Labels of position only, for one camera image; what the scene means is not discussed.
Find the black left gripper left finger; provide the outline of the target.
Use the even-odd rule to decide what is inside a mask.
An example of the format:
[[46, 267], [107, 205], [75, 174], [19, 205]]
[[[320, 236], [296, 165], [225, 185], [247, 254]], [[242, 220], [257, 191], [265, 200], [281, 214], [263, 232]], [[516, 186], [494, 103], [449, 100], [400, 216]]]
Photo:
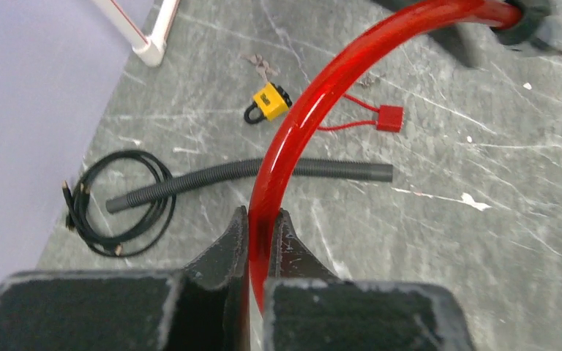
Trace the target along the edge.
[[248, 224], [182, 268], [23, 271], [0, 284], [0, 350], [248, 350]]

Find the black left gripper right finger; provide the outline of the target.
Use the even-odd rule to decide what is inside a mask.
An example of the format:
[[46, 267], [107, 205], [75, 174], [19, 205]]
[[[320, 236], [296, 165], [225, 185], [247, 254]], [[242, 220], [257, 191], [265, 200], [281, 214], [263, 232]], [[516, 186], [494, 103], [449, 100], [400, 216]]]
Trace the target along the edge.
[[275, 221], [264, 289], [264, 350], [475, 348], [445, 287], [341, 279], [302, 243], [285, 210]]

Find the red cable bike lock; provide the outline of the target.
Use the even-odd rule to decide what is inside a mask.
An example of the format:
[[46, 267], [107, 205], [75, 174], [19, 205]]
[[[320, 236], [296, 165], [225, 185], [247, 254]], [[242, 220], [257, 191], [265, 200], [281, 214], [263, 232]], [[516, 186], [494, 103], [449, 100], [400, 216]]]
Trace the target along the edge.
[[290, 109], [255, 180], [248, 212], [249, 269], [258, 308], [264, 305], [274, 223], [289, 179], [313, 133], [354, 82], [417, 35], [456, 23], [481, 23], [492, 27], [502, 45], [519, 45], [553, 13], [551, 1], [419, 1], [375, 24], [339, 53]]

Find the yellow padlock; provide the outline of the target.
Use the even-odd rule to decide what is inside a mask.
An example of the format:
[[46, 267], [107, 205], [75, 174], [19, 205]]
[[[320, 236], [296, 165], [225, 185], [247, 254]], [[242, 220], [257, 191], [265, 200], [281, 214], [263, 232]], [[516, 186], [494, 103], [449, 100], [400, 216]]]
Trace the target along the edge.
[[252, 97], [252, 104], [244, 111], [247, 124], [272, 121], [290, 110], [293, 105], [290, 95], [281, 86], [268, 82]]

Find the silver padlock keys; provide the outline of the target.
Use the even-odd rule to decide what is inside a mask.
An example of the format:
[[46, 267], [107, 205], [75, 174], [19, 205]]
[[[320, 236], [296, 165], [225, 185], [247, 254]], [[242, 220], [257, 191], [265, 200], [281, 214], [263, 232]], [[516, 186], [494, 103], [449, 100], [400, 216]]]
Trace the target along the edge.
[[263, 79], [264, 83], [268, 83], [270, 81], [270, 77], [276, 77], [279, 75], [279, 71], [274, 69], [260, 54], [242, 54], [241, 57], [254, 66], [255, 71]]

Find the white pvc pipe frame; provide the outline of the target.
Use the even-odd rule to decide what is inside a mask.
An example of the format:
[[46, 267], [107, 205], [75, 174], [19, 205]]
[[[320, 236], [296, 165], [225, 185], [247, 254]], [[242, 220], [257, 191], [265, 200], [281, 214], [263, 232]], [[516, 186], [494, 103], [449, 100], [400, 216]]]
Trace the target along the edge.
[[165, 57], [168, 37], [180, 0], [161, 1], [152, 30], [145, 34], [114, 0], [93, 0], [94, 5], [130, 43], [133, 53], [148, 67], [158, 67]]

